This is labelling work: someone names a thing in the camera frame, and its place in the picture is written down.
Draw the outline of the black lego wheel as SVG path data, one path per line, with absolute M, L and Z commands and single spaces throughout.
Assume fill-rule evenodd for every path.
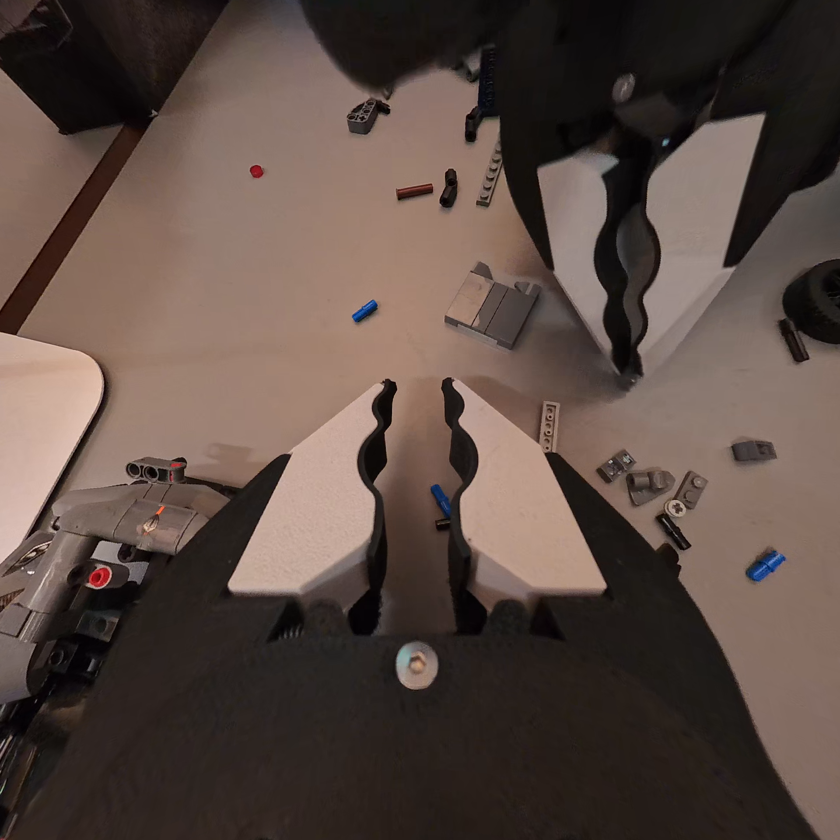
M 808 269 L 784 290 L 785 316 L 807 337 L 839 344 L 839 259 Z

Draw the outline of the grey bent technic beam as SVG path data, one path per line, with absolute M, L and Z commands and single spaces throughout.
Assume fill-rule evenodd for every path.
M 375 126 L 381 114 L 391 114 L 392 109 L 387 101 L 369 98 L 353 108 L 346 115 L 348 129 L 352 134 L 367 135 Z

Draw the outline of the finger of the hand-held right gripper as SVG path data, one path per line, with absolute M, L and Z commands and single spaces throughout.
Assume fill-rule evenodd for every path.
M 666 362 L 731 277 L 728 247 L 763 122 L 756 113 L 702 124 L 651 174 L 645 208 L 635 205 L 622 221 L 625 382 Z
M 539 168 L 553 274 L 618 381 L 643 376 L 639 291 L 652 265 L 644 161 L 582 151 Z

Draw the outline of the grey lego car model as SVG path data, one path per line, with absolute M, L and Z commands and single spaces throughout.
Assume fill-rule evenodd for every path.
M 2 562 L 2 838 L 77 728 L 121 625 L 239 488 L 140 458 L 129 482 L 72 490 Z

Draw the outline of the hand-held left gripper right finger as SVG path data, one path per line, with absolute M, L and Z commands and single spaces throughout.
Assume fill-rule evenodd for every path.
M 459 634 L 479 634 L 494 608 L 533 614 L 553 597 L 599 597 L 606 581 L 548 455 L 461 380 L 442 382 L 449 463 L 448 586 Z

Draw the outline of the grey lego tile assembly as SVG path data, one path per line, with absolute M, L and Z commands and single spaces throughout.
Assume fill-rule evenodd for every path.
M 444 315 L 444 324 L 500 350 L 510 351 L 529 320 L 539 297 L 520 293 L 514 284 L 490 283 L 470 272 Z

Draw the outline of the pile of small lego pieces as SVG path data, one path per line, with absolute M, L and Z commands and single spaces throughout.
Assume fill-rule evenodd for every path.
M 675 547 L 679 550 L 688 550 L 690 543 L 677 526 L 676 520 L 683 518 L 691 509 L 688 491 L 703 490 L 706 485 L 705 480 L 694 474 L 687 475 L 687 488 L 674 496 L 669 496 L 669 492 L 674 488 L 675 478 L 668 471 L 635 469 L 635 466 L 636 460 L 626 450 L 621 450 L 602 463 L 596 472 L 607 484 L 624 478 L 629 500 L 636 507 L 662 499 L 663 511 L 656 517 L 660 528 Z

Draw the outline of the white adjustable stand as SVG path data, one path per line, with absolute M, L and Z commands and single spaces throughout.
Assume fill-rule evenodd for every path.
M 90 356 L 1 334 L 1 555 L 29 534 L 104 393 Z

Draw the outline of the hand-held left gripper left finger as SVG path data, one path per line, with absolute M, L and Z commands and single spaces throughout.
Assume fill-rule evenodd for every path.
M 382 614 L 387 564 L 385 432 L 396 384 L 374 384 L 295 446 L 231 578 L 236 596 L 335 602 L 352 632 L 371 635 Z

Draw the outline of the dark grey lego axle pin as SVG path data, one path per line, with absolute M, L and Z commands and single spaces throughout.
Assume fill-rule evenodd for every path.
M 778 328 L 793 362 L 802 364 L 809 361 L 811 356 L 795 323 L 790 318 L 783 318 L 778 321 Z

